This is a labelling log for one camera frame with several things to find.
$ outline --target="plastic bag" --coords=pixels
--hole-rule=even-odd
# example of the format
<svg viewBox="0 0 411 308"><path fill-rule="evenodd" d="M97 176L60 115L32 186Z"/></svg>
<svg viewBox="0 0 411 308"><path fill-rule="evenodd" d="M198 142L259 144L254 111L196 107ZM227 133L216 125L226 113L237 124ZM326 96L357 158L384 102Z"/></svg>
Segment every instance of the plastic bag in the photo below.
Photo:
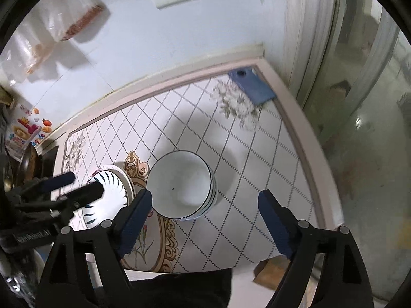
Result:
<svg viewBox="0 0 411 308"><path fill-rule="evenodd" d="M39 68L54 48L38 15L30 12L17 27L0 55L0 64L11 85L23 82Z"/></svg>
<svg viewBox="0 0 411 308"><path fill-rule="evenodd" d="M36 8L55 41L74 37L104 10L100 0L41 0Z"/></svg>

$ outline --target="white tiled wall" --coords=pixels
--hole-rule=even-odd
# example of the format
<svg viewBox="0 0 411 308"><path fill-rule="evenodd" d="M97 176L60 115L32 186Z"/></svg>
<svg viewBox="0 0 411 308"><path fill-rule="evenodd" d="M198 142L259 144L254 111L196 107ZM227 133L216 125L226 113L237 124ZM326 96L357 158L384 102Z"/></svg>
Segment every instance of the white tiled wall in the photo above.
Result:
<svg viewBox="0 0 411 308"><path fill-rule="evenodd" d="M158 10L151 0L103 0L108 10L57 43L41 70L14 91L57 127L102 96L145 75L212 52L264 43L280 66L286 0L192 0Z"/></svg>

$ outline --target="diamond pattern tablecloth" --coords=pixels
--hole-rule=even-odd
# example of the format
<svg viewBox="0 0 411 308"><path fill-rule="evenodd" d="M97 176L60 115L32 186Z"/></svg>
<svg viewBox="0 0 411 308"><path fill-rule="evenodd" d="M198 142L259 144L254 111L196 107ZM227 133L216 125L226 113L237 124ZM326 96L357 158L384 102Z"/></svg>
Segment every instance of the diamond pattern tablecloth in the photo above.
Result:
<svg viewBox="0 0 411 308"><path fill-rule="evenodd" d="M75 168L76 182L84 185L101 165L123 163L130 151L149 167L173 150L190 150L212 169L219 201L205 216L192 221L166 222L168 267L147 266L162 244L144 247L136 242L126 267L164 272L198 272L259 262L278 255L278 250L258 212L258 192L270 189L278 201L298 219L316 226L310 190L295 147L273 102L259 111L260 129L249 132L238 120L226 118L210 93L218 80L207 79L145 99L119 110L70 136L70 145L83 135L86 144ZM85 229L80 212L71 222ZM151 232L145 238L151 241Z"/></svg>

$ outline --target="stacked bowls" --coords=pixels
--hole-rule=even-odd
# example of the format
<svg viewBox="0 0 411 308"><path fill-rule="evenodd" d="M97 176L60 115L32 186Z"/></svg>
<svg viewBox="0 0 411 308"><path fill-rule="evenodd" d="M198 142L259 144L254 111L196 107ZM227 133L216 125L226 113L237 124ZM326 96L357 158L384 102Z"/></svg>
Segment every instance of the stacked bowls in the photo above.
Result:
<svg viewBox="0 0 411 308"><path fill-rule="evenodd" d="M197 154L175 151L160 158L150 170L147 190L153 209L174 220L194 220L217 201L213 171Z"/></svg>

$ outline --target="glass shower door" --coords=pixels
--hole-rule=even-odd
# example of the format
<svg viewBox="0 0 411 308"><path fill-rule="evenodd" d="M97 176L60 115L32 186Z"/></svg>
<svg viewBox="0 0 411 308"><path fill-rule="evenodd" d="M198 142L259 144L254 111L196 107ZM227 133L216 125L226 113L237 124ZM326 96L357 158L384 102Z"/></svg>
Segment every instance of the glass shower door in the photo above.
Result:
<svg viewBox="0 0 411 308"><path fill-rule="evenodd" d="M376 0L337 10L303 110L373 294L388 301L411 268L411 46Z"/></svg>

